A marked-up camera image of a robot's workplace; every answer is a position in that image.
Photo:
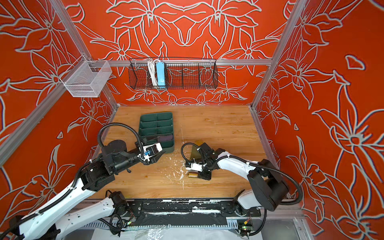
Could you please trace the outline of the green striped sock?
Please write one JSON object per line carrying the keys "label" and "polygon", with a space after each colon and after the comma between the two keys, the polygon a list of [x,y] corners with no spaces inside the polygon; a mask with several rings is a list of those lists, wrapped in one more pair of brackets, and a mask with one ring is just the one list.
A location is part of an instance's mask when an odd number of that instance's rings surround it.
{"label": "green striped sock", "polygon": [[189,178],[203,179],[203,165],[205,161],[201,153],[198,150],[199,146],[194,143],[187,144],[187,159],[186,169],[188,171]]}

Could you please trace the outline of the purple sock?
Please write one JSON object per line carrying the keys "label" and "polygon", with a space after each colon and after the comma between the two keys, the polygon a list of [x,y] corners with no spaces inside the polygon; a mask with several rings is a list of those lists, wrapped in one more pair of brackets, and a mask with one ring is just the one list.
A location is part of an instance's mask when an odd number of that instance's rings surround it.
{"label": "purple sock", "polygon": [[169,144],[173,145],[174,144],[174,135],[162,135],[157,137],[158,143],[161,143],[162,145]]}

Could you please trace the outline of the green divided plastic tray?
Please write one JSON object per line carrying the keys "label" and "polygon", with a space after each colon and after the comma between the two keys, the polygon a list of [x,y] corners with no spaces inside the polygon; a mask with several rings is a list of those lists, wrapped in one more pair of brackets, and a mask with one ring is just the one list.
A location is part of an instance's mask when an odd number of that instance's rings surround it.
{"label": "green divided plastic tray", "polygon": [[148,144],[158,143],[157,137],[162,135],[174,135],[174,144],[161,146],[166,150],[166,154],[174,152],[175,134],[174,119],[172,112],[152,113],[141,115],[139,124],[139,136],[146,139]]}

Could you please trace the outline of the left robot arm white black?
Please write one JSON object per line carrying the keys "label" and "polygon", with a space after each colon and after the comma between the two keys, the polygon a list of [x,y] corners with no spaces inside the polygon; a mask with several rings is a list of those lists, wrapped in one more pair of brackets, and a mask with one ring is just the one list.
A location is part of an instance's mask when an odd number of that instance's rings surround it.
{"label": "left robot arm white black", "polygon": [[[102,141],[103,132],[112,126],[123,127],[136,137],[135,149],[128,151],[123,140],[114,140],[108,145]],[[111,192],[102,201],[80,211],[68,214],[77,204],[92,196],[123,172],[138,163],[151,165],[156,163],[166,150],[160,143],[147,144],[130,126],[122,123],[110,123],[103,126],[97,135],[102,152],[93,160],[84,164],[76,172],[74,180],[63,191],[46,204],[26,216],[16,216],[10,220],[10,226],[1,234],[5,239],[12,233],[18,240],[56,240],[61,239],[90,222],[99,220],[108,225],[114,234],[120,234],[124,226],[122,217],[131,208],[122,192]]]}

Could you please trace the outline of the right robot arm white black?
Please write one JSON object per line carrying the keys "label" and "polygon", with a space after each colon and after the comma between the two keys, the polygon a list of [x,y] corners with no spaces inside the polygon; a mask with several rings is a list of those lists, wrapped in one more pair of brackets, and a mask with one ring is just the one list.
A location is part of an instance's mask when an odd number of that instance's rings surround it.
{"label": "right robot arm white black", "polygon": [[199,179],[210,181],[214,170],[226,170],[248,180],[251,189],[242,191],[235,198],[235,204],[243,210],[262,207],[273,212],[279,205],[296,205],[304,198],[300,184],[276,169],[269,160],[245,160],[223,149],[213,150],[206,143],[200,146],[185,143],[181,154],[186,169],[197,174]]}

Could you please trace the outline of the light blue box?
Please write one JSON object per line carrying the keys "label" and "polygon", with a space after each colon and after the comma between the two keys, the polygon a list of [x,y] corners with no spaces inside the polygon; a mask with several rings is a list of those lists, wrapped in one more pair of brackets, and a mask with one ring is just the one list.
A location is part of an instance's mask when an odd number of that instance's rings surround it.
{"label": "light blue box", "polygon": [[165,88],[166,87],[165,64],[163,62],[157,62],[156,69],[157,69],[158,86],[159,88]]}

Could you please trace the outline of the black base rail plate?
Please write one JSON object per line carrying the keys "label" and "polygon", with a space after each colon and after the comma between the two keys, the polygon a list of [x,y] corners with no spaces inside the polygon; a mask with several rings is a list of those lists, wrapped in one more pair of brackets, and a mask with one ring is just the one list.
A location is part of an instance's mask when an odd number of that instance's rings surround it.
{"label": "black base rail plate", "polygon": [[131,199],[123,217],[127,227],[195,227],[236,229],[246,220],[259,220],[262,211],[255,207],[241,210],[230,198],[224,199]]}

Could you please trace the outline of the clear mesh wall basket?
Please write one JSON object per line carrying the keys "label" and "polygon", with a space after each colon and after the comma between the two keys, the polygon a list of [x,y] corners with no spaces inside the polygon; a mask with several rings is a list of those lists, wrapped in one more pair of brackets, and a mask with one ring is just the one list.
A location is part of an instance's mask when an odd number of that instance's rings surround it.
{"label": "clear mesh wall basket", "polygon": [[107,61],[89,61],[80,56],[59,77],[74,98],[97,98],[107,84],[112,69]]}

